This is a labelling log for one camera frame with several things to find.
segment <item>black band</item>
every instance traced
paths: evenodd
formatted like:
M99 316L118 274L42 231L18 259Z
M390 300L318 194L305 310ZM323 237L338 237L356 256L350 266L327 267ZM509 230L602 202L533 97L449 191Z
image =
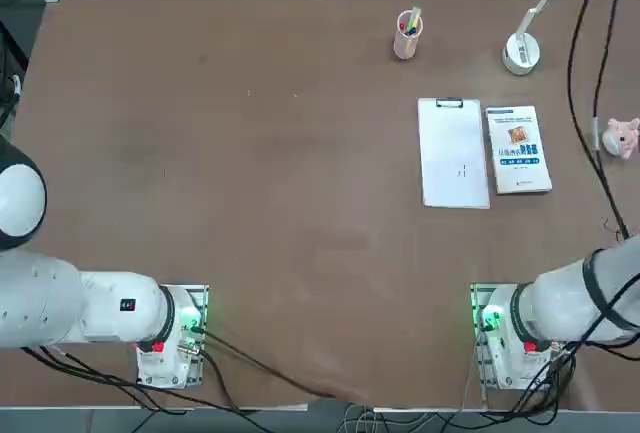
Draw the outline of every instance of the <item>black band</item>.
M527 328L524 326L524 322L522 318L520 318L520 296L524 289L529 286L531 283L522 283L516 286L513 295L511 295L511 302L509 303L509 310L511 312L511 324L513 325L513 329L520 338L520 341L525 342L533 342L537 343L539 340L533 336Z
M584 286L587 289L587 293L589 293L591 301L593 301L593 304L596 305L596 308L598 308L602 316L604 316L611 323L616 325L621 330L637 330L638 325L634 325L630 321L625 320L620 315L620 313L609 307L609 302L605 299L604 293L600 289L600 285L598 285L598 280L596 278L593 264L595 262L596 256L601 251L604 250L602 248L595 250L582 262L582 279L584 280Z
M171 334L171 330L173 329L173 322L176 316L176 304L173 301L173 296L171 296L169 288L164 285L158 285L158 288L160 289L160 291L162 291L165 299L167 300L167 318L164 321L164 325L162 325L162 329L154 339L138 342L138 347L146 353L152 351L152 345L154 343L164 343L165 341L167 341L169 335Z
M42 173L40 172L36 164L31 160L31 158L25 155L17 147L9 143L4 138L4 136L0 135L0 173L14 165L28 166L40 177L40 181L42 181L42 186L44 188L44 209L42 211L42 216L40 217L38 224L31 231L22 236L12 236L0 230L0 251L16 248L29 241L42 225L45 214L47 212L47 185L44 182Z

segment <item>pink toy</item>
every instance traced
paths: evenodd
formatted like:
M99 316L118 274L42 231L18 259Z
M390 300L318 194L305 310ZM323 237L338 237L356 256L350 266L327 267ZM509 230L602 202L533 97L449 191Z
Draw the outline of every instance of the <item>pink toy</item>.
M638 147L638 127L640 119L618 121L611 118L608 128L602 134L604 148L613 156L628 160Z

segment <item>pen holder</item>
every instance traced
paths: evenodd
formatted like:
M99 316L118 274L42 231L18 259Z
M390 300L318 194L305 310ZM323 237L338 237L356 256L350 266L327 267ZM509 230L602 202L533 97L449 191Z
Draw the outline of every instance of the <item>pen holder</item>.
M403 11L396 21L396 37L393 40L393 51L401 60L408 60L416 52L418 46L418 38L422 33L422 17L418 18L418 26L413 35L406 35L400 28L400 24L406 25L411 17L411 10Z

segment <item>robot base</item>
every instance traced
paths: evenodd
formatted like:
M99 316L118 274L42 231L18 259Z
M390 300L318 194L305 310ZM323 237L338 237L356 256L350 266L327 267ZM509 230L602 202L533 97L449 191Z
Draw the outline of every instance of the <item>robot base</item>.
M206 285L164 285L175 303L173 328L161 350L144 352L136 348L138 381L158 388L185 388L202 384L204 347L202 335L192 326L206 328L209 287Z
M526 389L541 368L559 352L555 342L523 343L511 319L515 284L473 284L471 305L483 388ZM546 372L539 375L542 382Z

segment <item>floor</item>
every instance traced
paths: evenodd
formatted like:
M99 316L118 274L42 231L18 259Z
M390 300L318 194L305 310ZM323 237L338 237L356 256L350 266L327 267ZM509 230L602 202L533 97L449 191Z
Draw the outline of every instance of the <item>floor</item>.
M323 401L311 405L310 411L307 413L260 412L252 415L251 418L276 433L300 431L307 433L356 433L355 421L347 422L348 429L346 431L344 427L341 427L344 410L345 405L342 403ZM415 413L403 415L405 416L385 415L390 433L411 431L410 426L390 424L394 419L402 421L403 418L407 420L419 416ZM11 410L0 411L0 424L3 426L3 431L11 433L50 431L52 424L57 426L57 431L65 431L66 433L128 433L133 432L147 416L147 412L133 410ZM459 415L456 421L471 426L482 425L484 420L473 413L465 413ZM440 432L442 425L440 420L435 419L412 433ZM377 428L384 431L381 423ZM638 416L635 414L564 413L559 415L551 426L542 427L532 425L524 420L515 420L507 425L492 427L488 431L493 433L534 433L543 430L545 433L598 433L612 430L617 433L632 433L638 430ZM258 430L242 419L237 419L227 413L199 410L177 417L154 415L138 431L142 433L174 431L255 433ZM358 431L365 433L363 423L360 424ZM373 432L372 424L367 425L367 431Z
M30 54L35 43L37 31L44 11L44 0L0 0L0 18L11 30L14 37L27 54ZM347 405L337 401L319 401L310 405L306 413L294 412L259 412L252 418L278 433L286 432L336 432L358 433L365 431L360 425L356 430L356 422L349 421L347 428L341 427ZM132 432L141 421L148 416L145 411L135 409L55 409L55 410L0 410L0 425L5 432L41 432L50 431L55 424L58 431L67 433L111 433ZM408 420L415 418L415 413L387 414L388 420ZM473 413L464 413L457 417L457 421L465 425L481 425L483 419ZM548 433L581 432L596 433L616 430L617 433L636 432L640 424L637 414L598 414L598 413L561 413L557 420L548 427L539 427L522 420L516 420L508 425L492 427L491 431L502 432L535 432L543 428ZM189 412L186 416L167 417L154 415L139 431L146 433L160 433L172 431L204 432L229 431L235 433L254 432L255 427L245 423L242 419L228 413L212 410ZM416 433L417 429L410 426L390 425L391 433ZM431 421L419 429L420 433L438 432L442 430L442 422L438 419ZM373 432L372 425L367 431Z

